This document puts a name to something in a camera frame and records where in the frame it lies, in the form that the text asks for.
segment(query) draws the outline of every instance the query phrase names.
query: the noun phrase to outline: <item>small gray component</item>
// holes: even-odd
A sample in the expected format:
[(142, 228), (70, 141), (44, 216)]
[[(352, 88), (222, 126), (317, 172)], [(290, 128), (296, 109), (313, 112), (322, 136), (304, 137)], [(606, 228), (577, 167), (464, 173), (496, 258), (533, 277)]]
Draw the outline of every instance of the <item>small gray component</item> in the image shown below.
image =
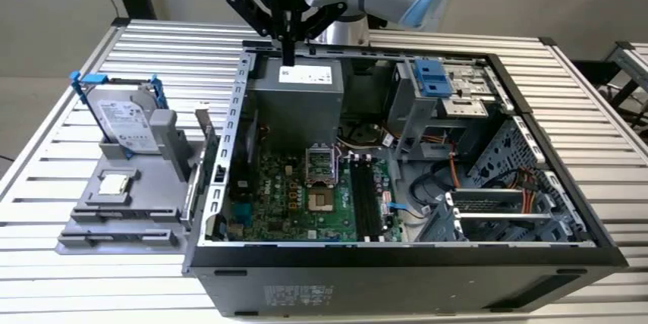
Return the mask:
[(174, 129), (177, 115), (169, 109), (156, 109), (150, 115), (149, 124), (153, 138), (157, 142), (161, 157), (170, 161), (173, 170), (181, 182), (186, 182), (192, 174), (192, 167), (186, 158), (190, 153), (190, 147), (186, 143), (184, 132)]
[(478, 100), (466, 98), (441, 99), (445, 116), (461, 118), (486, 118), (488, 112)]

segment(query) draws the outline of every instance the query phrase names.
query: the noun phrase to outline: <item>barcode sticker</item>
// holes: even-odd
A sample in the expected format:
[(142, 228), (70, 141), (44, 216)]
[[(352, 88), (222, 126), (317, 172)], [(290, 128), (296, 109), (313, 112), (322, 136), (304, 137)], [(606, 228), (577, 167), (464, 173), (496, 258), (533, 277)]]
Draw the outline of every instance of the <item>barcode sticker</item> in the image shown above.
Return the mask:
[(330, 85), (333, 83), (330, 67), (308, 66), (304, 64), (281, 66), (280, 83), (316, 83), (320, 85)]

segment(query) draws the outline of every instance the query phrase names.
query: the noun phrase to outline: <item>red wire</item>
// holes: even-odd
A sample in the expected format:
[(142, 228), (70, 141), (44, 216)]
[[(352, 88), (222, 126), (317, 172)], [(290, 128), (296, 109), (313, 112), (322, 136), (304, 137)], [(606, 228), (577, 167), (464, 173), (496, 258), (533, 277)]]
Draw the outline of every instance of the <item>red wire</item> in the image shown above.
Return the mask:
[(452, 173), (452, 183), (454, 184), (454, 188), (458, 189), (461, 184), (458, 183), (458, 178), (456, 177), (456, 168), (454, 168), (454, 143), (450, 143), (450, 150), (449, 150), (449, 171)]

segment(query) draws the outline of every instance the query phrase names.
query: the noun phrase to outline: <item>side panel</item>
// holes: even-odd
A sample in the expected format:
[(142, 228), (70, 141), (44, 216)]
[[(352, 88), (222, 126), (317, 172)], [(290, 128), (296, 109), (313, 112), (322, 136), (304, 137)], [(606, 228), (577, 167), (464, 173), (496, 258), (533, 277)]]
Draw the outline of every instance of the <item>side panel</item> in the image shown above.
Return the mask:
[(505, 311), (530, 311), (610, 271), (554, 266), (193, 269), (222, 316), (476, 313), (492, 307), (500, 311), (500, 303), (514, 307)]

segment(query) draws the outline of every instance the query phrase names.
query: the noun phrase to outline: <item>metal case frame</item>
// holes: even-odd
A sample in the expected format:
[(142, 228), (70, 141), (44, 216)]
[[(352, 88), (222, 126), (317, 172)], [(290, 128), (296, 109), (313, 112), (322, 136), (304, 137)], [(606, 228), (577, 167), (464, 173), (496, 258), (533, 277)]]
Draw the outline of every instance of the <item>metal case frame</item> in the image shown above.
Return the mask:
[[(484, 58), (545, 155), (545, 163), (574, 203), (596, 247), (525, 247), (522, 244), (485, 247), (462, 244), (460, 247), (452, 242), (408, 247), (372, 246), (370, 243), (290, 247), (289, 244), (258, 246), (245, 242), (230, 245), (205, 242), (208, 217), (222, 208), (228, 155), (233, 148), (246, 78), (254, 71), (254, 53), (280, 55), (265, 42), (244, 42), (244, 46), (246, 52), (241, 54), (237, 66), (214, 164), (216, 180), (208, 189), (204, 212), (196, 216), (202, 228), (192, 232), (184, 261), (184, 272), (198, 277), (224, 316), (376, 314), (376, 308), (382, 308), (384, 314), (530, 311), (626, 267), (497, 55), (461, 52), (346, 46), (310, 46), (296, 51), (302, 56), (328, 58), (412, 60), (432, 54)], [(313, 290), (329, 293), (318, 304), (304, 304), (302, 300), (293, 304), (290, 300), (276, 301), (277, 292), (284, 297), (290, 292), (292, 299), (300, 299), (304, 295), (312, 296)], [(409, 291), (406, 300), (394, 301), (394, 293), (402, 295)]]

